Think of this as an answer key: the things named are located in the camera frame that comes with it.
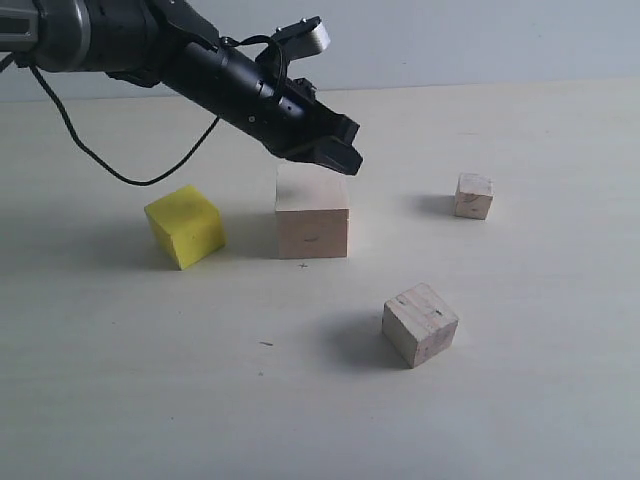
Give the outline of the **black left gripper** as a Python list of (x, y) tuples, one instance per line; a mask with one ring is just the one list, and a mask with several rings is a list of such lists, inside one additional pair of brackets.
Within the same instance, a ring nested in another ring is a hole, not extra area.
[(251, 128), (274, 156), (346, 176), (359, 172), (363, 157), (351, 145), (360, 125), (318, 100), (309, 80), (288, 79), (279, 101), (265, 98), (259, 106)]

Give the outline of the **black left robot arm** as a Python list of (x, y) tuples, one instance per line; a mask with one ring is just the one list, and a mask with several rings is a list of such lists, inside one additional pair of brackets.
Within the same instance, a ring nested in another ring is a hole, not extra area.
[(46, 73), (101, 72), (130, 84), (163, 84), (261, 143), (272, 155), (353, 176), (358, 125), (288, 75), (291, 62), (330, 42), (319, 17), (244, 43), (223, 36), (185, 1), (5, 1), (3, 66)]

